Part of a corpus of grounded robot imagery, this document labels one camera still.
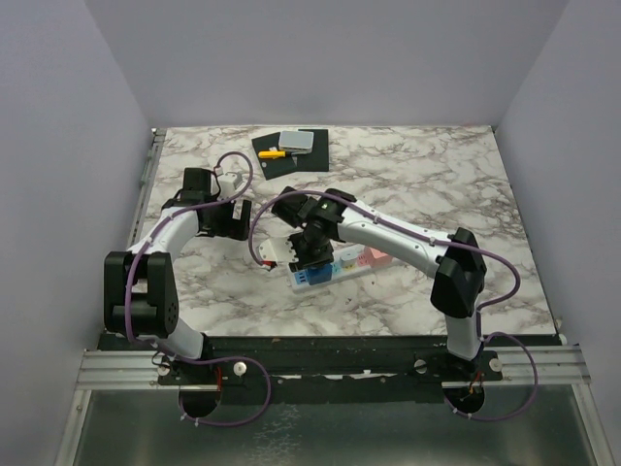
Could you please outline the dark blue cube socket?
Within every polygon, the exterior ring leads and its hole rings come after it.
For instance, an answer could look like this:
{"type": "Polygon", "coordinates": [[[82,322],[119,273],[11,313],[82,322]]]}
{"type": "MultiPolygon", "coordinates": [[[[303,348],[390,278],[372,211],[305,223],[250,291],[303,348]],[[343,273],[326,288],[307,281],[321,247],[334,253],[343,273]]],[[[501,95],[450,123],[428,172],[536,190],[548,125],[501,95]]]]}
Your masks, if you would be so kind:
{"type": "Polygon", "coordinates": [[[309,268],[307,270],[308,283],[311,286],[327,283],[332,280],[333,272],[333,263],[327,263],[320,267],[309,268]]]}

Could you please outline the white plug adapter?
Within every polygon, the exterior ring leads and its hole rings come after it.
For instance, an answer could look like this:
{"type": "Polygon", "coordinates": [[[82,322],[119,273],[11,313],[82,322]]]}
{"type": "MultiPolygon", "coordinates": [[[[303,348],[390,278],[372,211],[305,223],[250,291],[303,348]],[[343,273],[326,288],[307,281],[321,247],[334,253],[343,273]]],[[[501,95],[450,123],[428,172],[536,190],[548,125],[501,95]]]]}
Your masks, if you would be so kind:
{"type": "Polygon", "coordinates": [[[345,270],[355,268],[359,265],[359,256],[361,252],[358,248],[343,249],[340,256],[341,267],[345,270]]]}

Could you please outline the white multicolour power strip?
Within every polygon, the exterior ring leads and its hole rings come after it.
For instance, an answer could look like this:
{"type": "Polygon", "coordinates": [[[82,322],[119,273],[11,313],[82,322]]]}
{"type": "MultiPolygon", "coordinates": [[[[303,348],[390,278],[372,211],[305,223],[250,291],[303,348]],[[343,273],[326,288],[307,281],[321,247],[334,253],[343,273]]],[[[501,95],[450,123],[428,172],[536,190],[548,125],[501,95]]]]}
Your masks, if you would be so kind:
{"type": "Polygon", "coordinates": [[[362,246],[362,245],[353,245],[353,246],[345,247],[339,250],[335,250],[333,253],[334,261],[332,262],[334,264],[334,272],[333,272],[332,280],[327,283],[322,283],[322,284],[314,285],[314,286],[309,285],[308,278],[307,278],[307,270],[303,270],[299,272],[288,272],[287,273],[287,284],[290,286],[291,290],[294,293],[307,292],[311,289],[319,288],[322,286],[327,286],[327,285],[334,284],[334,283],[352,280],[357,277],[370,275],[371,273],[397,265],[399,263],[399,261],[393,257],[393,260],[390,264],[384,267],[371,268],[367,264],[367,261],[365,260],[364,248],[365,246],[362,246]],[[359,256],[359,265],[355,268],[345,270],[344,268],[341,267],[341,263],[340,263],[341,252],[343,251],[343,249],[347,249],[351,247],[358,248],[361,252],[359,256]]]}

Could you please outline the pink cube socket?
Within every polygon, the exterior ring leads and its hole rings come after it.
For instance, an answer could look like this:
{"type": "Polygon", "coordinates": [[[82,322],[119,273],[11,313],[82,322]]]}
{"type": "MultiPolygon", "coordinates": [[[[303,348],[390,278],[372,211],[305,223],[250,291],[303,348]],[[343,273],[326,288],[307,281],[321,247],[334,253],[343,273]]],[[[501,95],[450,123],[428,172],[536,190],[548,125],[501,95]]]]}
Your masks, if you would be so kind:
{"type": "Polygon", "coordinates": [[[364,257],[371,268],[384,267],[393,260],[391,255],[370,247],[364,248],[364,257]]]}

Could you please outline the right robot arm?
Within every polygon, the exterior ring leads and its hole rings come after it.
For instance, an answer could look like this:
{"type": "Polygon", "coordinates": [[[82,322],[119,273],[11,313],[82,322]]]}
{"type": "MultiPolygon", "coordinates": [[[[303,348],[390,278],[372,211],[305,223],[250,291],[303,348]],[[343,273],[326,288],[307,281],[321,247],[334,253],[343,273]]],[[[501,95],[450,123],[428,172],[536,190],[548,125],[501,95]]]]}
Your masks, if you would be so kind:
{"type": "Polygon", "coordinates": [[[270,265],[286,263],[293,272],[318,268],[334,260],[334,242],[352,243],[386,253],[432,279],[431,303],[445,316],[447,372],[466,380],[479,370],[481,330],[475,304],[486,265],[472,232],[417,227],[337,189],[311,194],[287,187],[275,199],[272,213],[300,231],[259,246],[261,259],[270,265]]]}

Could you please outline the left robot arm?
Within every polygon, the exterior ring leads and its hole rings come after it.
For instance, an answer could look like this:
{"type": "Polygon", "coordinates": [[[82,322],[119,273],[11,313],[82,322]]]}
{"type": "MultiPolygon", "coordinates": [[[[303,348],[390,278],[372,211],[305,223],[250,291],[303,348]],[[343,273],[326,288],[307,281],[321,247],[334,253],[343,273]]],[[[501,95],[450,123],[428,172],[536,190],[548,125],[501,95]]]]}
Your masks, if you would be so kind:
{"type": "Polygon", "coordinates": [[[180,317],[174,262],[197,237],[247,239],[251,202],[239,199],[244,191],[239,173],[186,168],[181,188],[163,204],[154,226],[104,261],[106,330],[182,358],[180,370],[194,383],[213,374],[212,345],[180,317]]]}

